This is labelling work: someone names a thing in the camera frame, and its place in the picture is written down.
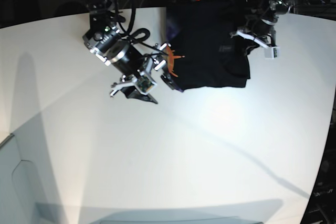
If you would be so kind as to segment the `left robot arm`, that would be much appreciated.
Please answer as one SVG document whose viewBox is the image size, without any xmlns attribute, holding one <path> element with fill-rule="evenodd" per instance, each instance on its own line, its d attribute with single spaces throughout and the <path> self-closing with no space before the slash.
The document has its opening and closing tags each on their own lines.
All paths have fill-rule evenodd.
<svg viewBox="0 0 336 224">
<path fill-rule="evenodd" d="M 244 88 L 248 55 L 279 54 L 275 25 L 292 0 L 171 0 L 166 6 L 167 67 L 162 80 L 183 92 L 202 87 Z"/>
</svg>

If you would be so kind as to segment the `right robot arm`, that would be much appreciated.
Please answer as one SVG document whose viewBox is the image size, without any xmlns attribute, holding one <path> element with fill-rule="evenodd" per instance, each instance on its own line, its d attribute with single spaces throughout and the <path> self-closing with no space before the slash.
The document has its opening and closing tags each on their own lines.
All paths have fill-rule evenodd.
<svg viewBox="0 0 336 224">
<path fill-rule="evenodd" d="M 157 86 L 151 72 L 161 71 L 161 79 L 173 88 L 169 73 L 169 43 L 150 46 L 146 28 L 133 30 L 134 0 L 85 0 L 89 30 L 83 35 L 86 48 L 106 66 L 114 66 L 121 77 L 111 85 L 110 97 L 121 92 L 128 99 L 156 104 L 151 92 Z"/>
</svg>

